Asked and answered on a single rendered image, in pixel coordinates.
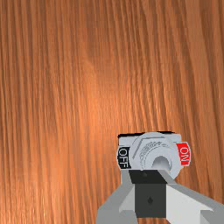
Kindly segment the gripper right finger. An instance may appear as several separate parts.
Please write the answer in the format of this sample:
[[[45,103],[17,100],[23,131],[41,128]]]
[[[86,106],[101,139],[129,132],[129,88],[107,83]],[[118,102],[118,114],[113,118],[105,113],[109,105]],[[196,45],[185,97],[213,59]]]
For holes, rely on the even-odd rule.
[[[171,224],[224,224],[224,205],[177,184],[164,170],[152,170],[150,217]]]

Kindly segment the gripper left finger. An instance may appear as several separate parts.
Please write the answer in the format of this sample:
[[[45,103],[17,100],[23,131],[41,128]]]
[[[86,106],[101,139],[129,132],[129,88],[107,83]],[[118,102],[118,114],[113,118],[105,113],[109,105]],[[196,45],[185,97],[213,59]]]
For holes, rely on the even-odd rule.
[[[121,170],[121,184],[100,206],[96,224],[138,224],[151,216],[151,171]]]

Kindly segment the toggle switch on black base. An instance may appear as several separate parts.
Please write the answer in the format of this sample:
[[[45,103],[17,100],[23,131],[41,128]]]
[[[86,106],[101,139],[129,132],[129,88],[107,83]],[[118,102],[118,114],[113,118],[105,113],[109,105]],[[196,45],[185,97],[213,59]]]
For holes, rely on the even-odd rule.
[[[118,136],[117,163],[121,183],[128,171],[159,171],[168,183],[191,163],[191,148],[182,136],[171,131],[128,133]]]

